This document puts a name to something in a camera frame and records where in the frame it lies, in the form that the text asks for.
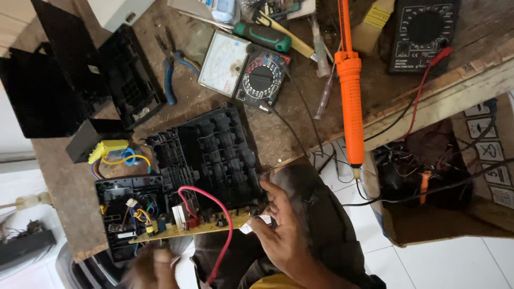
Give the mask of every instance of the yellow circuit board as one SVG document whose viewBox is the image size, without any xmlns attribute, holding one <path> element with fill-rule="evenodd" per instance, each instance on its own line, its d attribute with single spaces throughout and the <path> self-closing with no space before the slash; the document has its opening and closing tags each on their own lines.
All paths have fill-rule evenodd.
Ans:
<svg viewBox="0 0 514 289">
<path fill-rule="evenodd" d="M 248 214 L 248 211 L 245 209 L 239 210 L 239 215 L 236 216 L 237 210 L 231 210 L 228 211 L 230 214 L 230 217 L 232 218 L 232 225 L 234 229 L 239 229 L 243 227 L 246 222 L 250 219 L 250 215 Z M 173 237 L 180 237 L 180 236 L 187 236 L 187 235 L 196 235 L 196 234 L 203 234 L 203 233 L 211 233 L 211 232 L 218 232 L 218 231 L 226 231 L 229 229 L 229 226 L 225 227 L 216 227 L 216 223 L 211 220 L 210 223 L 202 223 L 196 227 L 192 228 L 190 230 L 178 230 L 176 225 L 173 225 L 171 229 L 166 229 L 163 232 L 159 232 L 153 237 L 148 236 L 147 233 L 143 233 L 137 238 L 130 240 L 129 244 L 135 244 L 135 243 L 141 243 L 141 242 L 148 242 L 148 241 L 154 241 L 154 240 L 160 240 L 160 239 L 166 239 L 166 238 L 173 238 Z"/>
</svg>

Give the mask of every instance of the yellow shirt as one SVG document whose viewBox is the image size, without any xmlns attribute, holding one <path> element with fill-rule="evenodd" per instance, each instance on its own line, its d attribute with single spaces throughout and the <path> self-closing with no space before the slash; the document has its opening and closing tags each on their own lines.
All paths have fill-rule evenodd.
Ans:
<svg viewBox="0 0 514 289">
<path fill-rule="evenodd" d="M 275 274 L 264 277 L 257 281 L 250 289 L 302 289 L 298 283 L 294 282 L 285 274 Z"/>
</svg>

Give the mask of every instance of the cardboard box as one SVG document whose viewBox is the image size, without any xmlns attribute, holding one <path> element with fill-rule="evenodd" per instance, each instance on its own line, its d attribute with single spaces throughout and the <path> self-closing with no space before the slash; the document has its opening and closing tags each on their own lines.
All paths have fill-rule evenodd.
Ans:
<svg viewBox="0 0 514 289">
<path fill-rule="evenodd" d="M 484 149 L 465 151 L 463 158 L 466 165 L 469 166 L 471 174 L 482 170 L 483 165 L 494 164 L 497 161 L 494 159 L 514 157 L 514 109 L 512 105 L 514 98 L 506 93 L 498 96 L 497 100 L 496 137 L 484 138 L 481 141 L 484 142 L 482 145 L 486 148 L 496 149 L 496 153 L 493 153 L 494 157 L 483 157 L 488 160 L 477 160 L 477 158 L 480 159 L 477 152 L 484 153 Z M 483 107 L 481 110 L 475 107 L 474 111 L 486 113 Z M 452 116 L 455 136 L 466 142 L 472 142 L 468 120 L 487 117 L 490 118 L 491 115 L 466 116 L 464 112 L 461 112 Z M 477 122 L 475 121 L 471 122 L 471 128 L 474 123 L 476 127 Z M 514 207 L 508 206 L 514 204 L 509 203 L 510 201 L 514 202 L 514 179 L 511 177 L 511 172 L 514 172 L 514 163 L 507 164 L 503 169 L 501 184 L 498 184 L 500 179 L 498 176 L 495 178 L 488 176 L 489 181 L 496 183 L 488 182 L 484 176 L 474 179 L 474 196 L 465 211 L 439 209 L 430 205 L 407 208 L 401 204 L 388 204 L 386 209 L 382 202 L 375 202 L 371 207 L 382 227 L 384 236 L 399 247 L 463 236 L 514 238 Z M 366 155 L 362 167 L 362 184 L 369 197 L 380 195 L 377 167 L 371 153 Z"/>
</svg>

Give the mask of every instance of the orange desoldering pump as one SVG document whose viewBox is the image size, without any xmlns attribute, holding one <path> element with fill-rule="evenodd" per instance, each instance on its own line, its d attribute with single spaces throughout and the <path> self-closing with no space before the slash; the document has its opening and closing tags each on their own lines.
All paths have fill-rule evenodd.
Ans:
<svg viewBox="0 0 514 289">
<path fill-rule="evenodd" d="M 334 58 L 341 82 L 346 152 L 348 162 L 354 170 L 354 178 L 358 179 L 360 177 L 360 167 L 364 162 L 364 130 L 360 103 L 360 68 L 362 64 L 359 55 L 352 51 L 348 0 L 338 0 L 338 4 L 342 50 L 336 52 Z"/>
</svg>

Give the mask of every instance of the wooden workbench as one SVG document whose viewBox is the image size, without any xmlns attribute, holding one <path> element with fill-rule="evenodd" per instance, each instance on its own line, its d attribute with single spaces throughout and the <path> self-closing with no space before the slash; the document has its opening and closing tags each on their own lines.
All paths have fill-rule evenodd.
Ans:
<svg viewBox="0 0 514 289">
<path fill-rule="evenodd" d="M 98 47 L 110 35 L 103 30 L 86 0 L 51 0 L 62 9 L 82 16 L 91 37 Z M 337 19 L 335 0 L 324 0 L 332 16 Z M 351 4 L 352 25 L 356 25 L 373 0 L 360 0 Z M 462 0 L 460 19 L 448 73 L 427 83 L 418 106 L 414 130 L 453 115 L 485 99 L 514 88 L 514 9 L 509 0 Z M 320 26 L 328 47 L 334 51 L 339 39 L 334 36 L 326 10 L 320 9 Z M 197 20 L 179 15 L 166 5 L 166 0 L 156 2 L 133 25 L 136 35 L 158 79 L 163 79 L 164 55 L 154 39 L 154 34 L 164 34 L 165 25 L 171 27 L 177 48 L 184 48 Z M 312 33 L 307 20 L 289 21 L 289 30 L 312 45 Z M 13 47 L 32 51 L 45 40 L 41 24 L 35 19 L 19 36 Z M 296 51 L 292 56 L 292 76 L 302 90 L 310 111 L 314 114 L 325 79 L 316 76 L 316 64 Z M 389 76 L 386 64 L 378 58 L 364 58 L 361 73 L 362 107 L 365 136 L 381 131 L 396 119 L 407 103 L 415 96 L 420 76 Z M 140 138 L 162 130 L 198 114 L 218 107 L 228 101 L 225 96 L 198 85 L 195 75 L 181 65 L 175 66 L 174 92 L 178 103 L 165 106 L 157 115 L 135 128 L 134 142 L 142 145 Z M 323 120 L 317 121 L 324 142 L 343 136 L 340 87 L 337 83 Z M 287 119 L 307 149 L 317 146 L 314 132 L 308 124 L 305 108 L 290 81 L 281 88 L 277 111 Z M 279 119 L 260 111 L 245 108 L 249 127 L 258 149 L 261 170 L 287 163 L 301 156 L 301 149 L 290 131 Z M 387 133 L 366 143 L 366 149 L 382 145 L 404 134 L 409 126 L 412 110 Z M 113 106 L 108 106 L 97 117 L 115 117 Z M 65 153 L 70 138 L 34 139 L 32 143 L 45 177 L 53 203 L 76 261 L 107 248 L 105 233 L 93 191 L 90 165 L 71 163 Z M 102 164 L 106 176 L 144 173 L 146 167 L 110 167 Z"/>
</svg>

